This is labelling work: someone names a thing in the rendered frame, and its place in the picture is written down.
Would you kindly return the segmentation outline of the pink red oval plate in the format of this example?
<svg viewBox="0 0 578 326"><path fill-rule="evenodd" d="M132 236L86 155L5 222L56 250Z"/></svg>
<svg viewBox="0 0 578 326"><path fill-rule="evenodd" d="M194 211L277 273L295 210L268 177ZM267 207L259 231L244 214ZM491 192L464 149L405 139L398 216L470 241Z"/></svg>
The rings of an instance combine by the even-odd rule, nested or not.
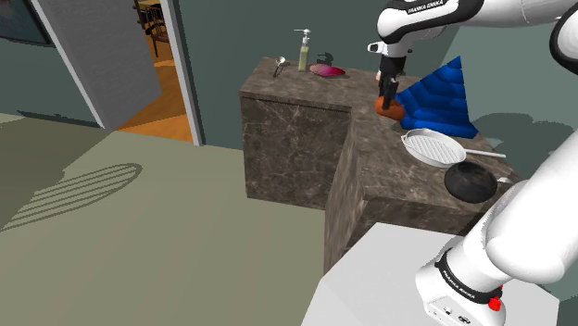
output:
<svg viewBox="0 0 578 326"><path fill-rule="evenodd" d="M344 70L326 64L313 64L309 67L309 71L324 78L338 77L346 74Z"/></svg>

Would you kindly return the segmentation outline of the green soap dispenser bottle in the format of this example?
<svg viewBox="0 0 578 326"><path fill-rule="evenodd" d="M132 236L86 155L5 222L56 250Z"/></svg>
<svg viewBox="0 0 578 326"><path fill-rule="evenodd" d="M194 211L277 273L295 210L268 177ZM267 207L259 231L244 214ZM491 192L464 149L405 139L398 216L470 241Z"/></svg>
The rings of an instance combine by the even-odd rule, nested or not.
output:
<svg viewBox="0 0 578 326"><path fill-rule="evenodd" d="M303 32L302 43L300 46L300 54L299 54L299 61L298 61L298 71L299 72L306 72L307 71L307 64L308 64L308 41L309 35L311 33L310 29L295 29L295 31Z"/></svg>

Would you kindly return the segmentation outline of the white ribbed grill pan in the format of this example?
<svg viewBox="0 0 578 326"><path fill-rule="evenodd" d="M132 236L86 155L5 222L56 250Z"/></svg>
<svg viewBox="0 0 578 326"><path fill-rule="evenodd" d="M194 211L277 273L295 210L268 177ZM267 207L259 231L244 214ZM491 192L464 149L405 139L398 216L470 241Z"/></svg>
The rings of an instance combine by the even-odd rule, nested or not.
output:
<svg viewBox="0 0 578 326"><path fill-rule="evenodd" d="M506 158L503 154L466 149L453 138L430 129L414 129L400 136L406 150L420 162L447 169L466 160L467 155Z"/></svg>

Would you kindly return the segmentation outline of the black round pan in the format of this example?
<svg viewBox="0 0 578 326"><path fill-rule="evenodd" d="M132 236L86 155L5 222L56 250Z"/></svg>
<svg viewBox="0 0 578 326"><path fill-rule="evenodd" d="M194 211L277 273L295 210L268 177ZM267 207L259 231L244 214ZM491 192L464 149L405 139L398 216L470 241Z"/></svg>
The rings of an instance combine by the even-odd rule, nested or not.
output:
<svg viewBox="0 0 578 326"><path fill-rule="evenodd" d="M500 183L513 184L507 177L496 178L481 165L462 161L451 166L445 173L444 185L458 200L479 204L493 197Z"/></svg>

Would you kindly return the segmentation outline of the dark framed wall picture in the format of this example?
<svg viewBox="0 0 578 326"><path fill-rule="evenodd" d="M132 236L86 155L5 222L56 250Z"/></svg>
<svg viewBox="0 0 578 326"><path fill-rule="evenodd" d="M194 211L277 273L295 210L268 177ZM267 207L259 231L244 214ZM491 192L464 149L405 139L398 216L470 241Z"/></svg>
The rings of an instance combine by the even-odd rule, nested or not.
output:
<svg viewBox="0 0 578 326"><path fill-rule="evenodd" d="M0 38L24 44L52 45L31 0L0 0Z"/></svg>

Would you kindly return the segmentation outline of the light grey robot stand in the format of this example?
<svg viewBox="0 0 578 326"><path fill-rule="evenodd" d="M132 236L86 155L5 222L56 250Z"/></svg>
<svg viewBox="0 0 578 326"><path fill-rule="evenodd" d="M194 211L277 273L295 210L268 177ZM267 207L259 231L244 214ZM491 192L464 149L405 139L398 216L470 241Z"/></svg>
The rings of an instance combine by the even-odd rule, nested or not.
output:
<svg viewBox="0 0 578 326"><path fill-rule="evenodd" d="M320 279L301 326L557 326L538 289L578 259L578 234L520 207L465 237L375 223Z"/></svg>

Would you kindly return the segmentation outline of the blue draped cloth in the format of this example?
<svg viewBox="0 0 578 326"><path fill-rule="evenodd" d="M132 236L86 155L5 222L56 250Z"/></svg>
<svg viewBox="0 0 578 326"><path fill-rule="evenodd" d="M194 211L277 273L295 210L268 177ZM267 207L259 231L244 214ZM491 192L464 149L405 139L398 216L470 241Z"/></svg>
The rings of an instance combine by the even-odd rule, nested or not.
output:
<svg viewBox="0 0 578 326"><path fill-rule="evenodd" d="M473 139L478 130L469 117L460 56L396 94L404 108L404 130L429 129Z"/></svg>

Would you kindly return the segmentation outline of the dark wooden chair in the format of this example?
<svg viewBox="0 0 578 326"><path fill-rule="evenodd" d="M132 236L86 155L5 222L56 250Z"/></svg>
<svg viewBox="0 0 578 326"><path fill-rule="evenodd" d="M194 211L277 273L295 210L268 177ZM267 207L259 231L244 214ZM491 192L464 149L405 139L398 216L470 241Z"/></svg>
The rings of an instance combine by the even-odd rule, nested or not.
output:
<svg viewBox="0 0 578 326"><path fill-rule="evenodd" d="M151 38L155 55L158 56L157 43L170 42L160 1L133 0L132 8L137 12L137 23Z"/></svg>

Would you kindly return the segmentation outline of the orange round bread loaf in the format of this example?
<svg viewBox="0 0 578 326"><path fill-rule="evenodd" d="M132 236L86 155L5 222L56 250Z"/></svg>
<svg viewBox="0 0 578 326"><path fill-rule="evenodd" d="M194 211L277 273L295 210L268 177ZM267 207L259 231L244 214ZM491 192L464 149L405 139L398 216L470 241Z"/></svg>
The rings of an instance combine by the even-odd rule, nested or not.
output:
<svg viewBox="0 0 578 326"><path fill-rule="evenodd" d="M383 109L383 97L379 96L374 104L375 112L380 115L384 116L396 121L400 121L405 117L405 109L403 106L397 102L395 99L390 101L389 107L387 109Z"/></svg>

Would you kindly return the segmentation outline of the grey open door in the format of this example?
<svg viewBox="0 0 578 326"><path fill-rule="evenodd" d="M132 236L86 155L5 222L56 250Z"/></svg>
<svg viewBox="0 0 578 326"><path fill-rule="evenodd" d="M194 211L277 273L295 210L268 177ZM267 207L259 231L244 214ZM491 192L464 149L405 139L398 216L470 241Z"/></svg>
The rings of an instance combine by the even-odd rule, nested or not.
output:
<svg viewBox="0 0 578 326"><path fill-rule="evenodd" d="M133 0L31 0L103 129L116 130L161 94Z"/></svg>

